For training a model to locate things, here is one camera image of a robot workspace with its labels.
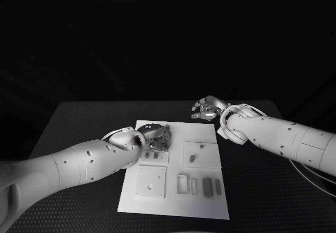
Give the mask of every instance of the black background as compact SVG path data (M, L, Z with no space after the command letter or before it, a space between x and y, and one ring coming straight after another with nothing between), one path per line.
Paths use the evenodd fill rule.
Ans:
M2 160L29 158L64 101L272 100L336 132L332 5L41 2L0 5Z

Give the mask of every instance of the table surface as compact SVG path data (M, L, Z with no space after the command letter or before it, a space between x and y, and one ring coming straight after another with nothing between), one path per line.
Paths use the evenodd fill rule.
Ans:
M101 139L137 120L214 124L192 119L197 101L64 102L51 118L31 158ZM228 100L250 104L269 116L283 118L269 100ZM256 147L238 145L217 134L231 220L119 213L126 170L97 182L68 188L26 210L9 233L73 232L335 232L336 204L302 177L289 159ZM323 186L321 179L303 170Z

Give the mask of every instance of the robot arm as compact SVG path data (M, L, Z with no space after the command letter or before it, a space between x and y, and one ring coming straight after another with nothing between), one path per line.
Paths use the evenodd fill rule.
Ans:
M204 98L192 110L202 105L192 118L221 116L220 135L237 144L250 140L256 146L274 154L299 161L336 176L336 136L292 121L269 117L247 104L227 104L217 97Z
M0 163L0 233L41 199L132 167L152 141L158 142L155 147L168 150L159 139L171 136L169 126L150 126L152 134L129 127L110 133L106 140L80 143L35 159Z

